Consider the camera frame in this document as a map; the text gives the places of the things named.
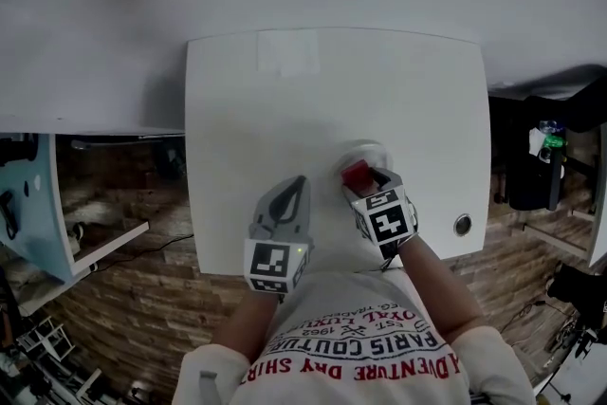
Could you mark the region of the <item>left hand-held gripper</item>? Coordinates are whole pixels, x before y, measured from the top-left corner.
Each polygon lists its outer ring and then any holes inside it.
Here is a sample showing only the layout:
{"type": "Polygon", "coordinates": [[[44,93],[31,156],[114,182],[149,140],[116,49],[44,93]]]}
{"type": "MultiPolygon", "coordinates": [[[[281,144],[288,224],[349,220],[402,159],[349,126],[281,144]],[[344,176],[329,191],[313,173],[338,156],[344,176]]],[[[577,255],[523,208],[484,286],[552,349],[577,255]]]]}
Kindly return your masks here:
{"type": "Polygon", "coordinates": [[[259,199],[244,243],[244,277],[251,290],[285,295],[297,286],[314,248],[310,200],[303,175],[285,179],[259,199]]]}

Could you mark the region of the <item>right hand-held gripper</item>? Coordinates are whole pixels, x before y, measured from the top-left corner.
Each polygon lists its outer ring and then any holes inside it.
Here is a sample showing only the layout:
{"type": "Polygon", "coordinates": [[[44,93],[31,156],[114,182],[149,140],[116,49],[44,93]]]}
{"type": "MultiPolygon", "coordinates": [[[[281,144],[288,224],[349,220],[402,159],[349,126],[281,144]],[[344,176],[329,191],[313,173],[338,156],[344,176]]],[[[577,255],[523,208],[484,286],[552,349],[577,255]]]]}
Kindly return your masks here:
{"type": "Polygon", "coordinates": [[[358,183],[342,183],[342,193],[353,203],[362,236],[379,248],[384,259],[394,259],[399,247],[418,232],[416,209],[398,174],[372,167],[371,175],[376,183],[375,194],[364,197],[364,187],[358,183]]]}

